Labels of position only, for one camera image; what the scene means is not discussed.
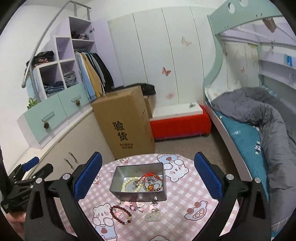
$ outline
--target purple cabinet door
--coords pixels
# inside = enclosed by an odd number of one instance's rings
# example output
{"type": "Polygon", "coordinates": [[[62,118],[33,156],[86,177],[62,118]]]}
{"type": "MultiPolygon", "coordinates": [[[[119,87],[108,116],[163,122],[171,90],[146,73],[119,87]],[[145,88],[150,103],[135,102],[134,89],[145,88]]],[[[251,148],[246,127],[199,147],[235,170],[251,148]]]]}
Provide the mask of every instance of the purple cabinet door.
{"type": "Polygon", "coordinates": [[[101,18],[92,21],[91,26],[95,30],[93,31],[93,35],[97,53],[108,68],[113,78],[114,86],[118,87],[123,85],[107,20],[101,18]]]}

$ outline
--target ceiling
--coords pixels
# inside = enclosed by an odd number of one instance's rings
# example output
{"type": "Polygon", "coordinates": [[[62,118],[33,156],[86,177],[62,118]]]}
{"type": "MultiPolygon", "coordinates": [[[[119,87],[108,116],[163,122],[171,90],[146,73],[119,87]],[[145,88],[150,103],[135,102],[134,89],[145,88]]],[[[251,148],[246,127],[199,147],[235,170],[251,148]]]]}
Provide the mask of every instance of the ceiling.
{"type": "MultiPolygon", "coordinates": [[[[26,0],[24,5],[42,5],[61,8],[68,0],[26,0]]],[[[75,0],[81,4],[87,5],[91,0],[75,0]]],[[[69,3],[67,9],[73,10],[73,4],[69,3]]]]}

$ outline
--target red cloth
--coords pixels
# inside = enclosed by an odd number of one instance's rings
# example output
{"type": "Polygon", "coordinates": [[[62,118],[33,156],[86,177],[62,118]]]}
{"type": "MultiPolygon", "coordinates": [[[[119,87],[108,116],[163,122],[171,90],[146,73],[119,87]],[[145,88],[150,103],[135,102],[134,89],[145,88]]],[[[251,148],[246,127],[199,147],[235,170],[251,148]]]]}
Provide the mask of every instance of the red cloth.
{"type": "Polygon", "coordinates": [[[209,135],[211,132],[211,120],[203,106],[202,115],[177,117],[165,120],[150,121],[155,140],[190,137],[197,135],[209,135]]]}

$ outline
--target brown floor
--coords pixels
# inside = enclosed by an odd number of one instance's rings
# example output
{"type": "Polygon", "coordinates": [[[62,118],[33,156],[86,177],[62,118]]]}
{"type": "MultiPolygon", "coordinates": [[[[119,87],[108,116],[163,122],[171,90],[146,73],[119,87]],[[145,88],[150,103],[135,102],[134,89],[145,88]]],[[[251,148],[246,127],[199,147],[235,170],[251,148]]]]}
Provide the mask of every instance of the brown floor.
{"type": "Polygon", "coordinates": [[[207,137],[161,141],[156,142],[155,146],[155,153],[179,154],[191,160],[194,159],[197,152],[201,151],[212,164],[219,166],[225,174],[231,173],[239,177],[229,151],[213,124],[211,133],[207,137]]]}

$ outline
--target metal tin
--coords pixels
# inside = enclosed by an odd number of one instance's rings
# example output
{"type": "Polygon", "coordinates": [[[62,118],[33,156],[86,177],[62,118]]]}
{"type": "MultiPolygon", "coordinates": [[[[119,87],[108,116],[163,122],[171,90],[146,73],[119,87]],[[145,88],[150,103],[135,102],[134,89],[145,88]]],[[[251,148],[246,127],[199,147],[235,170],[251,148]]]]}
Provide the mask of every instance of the metal tin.
{"type": "Polygon", "coordinates": [[[143,165],[117,166],[110,186],[110,192],[120,201],[161,202],[167,199],[165,179],[165,171],[163,163],[161,162],[143,165]],[[126,192],[121,191],[122,185],[126,180],[131,177],[142,177],[147,173],[153,173],[163,180],[163,188],[160,191],[146,192],[141,189],[139,192],[134,192],[131,188],[127,188],[126,192]]]}

